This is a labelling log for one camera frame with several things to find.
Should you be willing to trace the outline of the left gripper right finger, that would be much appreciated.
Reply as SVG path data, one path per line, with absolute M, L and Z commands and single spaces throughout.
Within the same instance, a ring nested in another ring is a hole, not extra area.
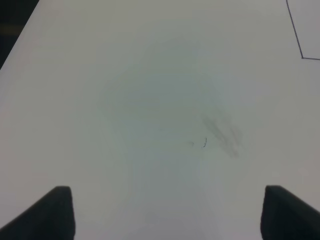
M 320 212 L 280 185 L 265 187 L 260 233 L 263 240 L 318 240 Z

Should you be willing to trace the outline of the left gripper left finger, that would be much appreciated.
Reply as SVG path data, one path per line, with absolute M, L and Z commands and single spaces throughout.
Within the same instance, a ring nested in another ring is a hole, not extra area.
M 2 240 L 73 240 L 76 221 L 72 190 L 56 186 L 0 229 Z

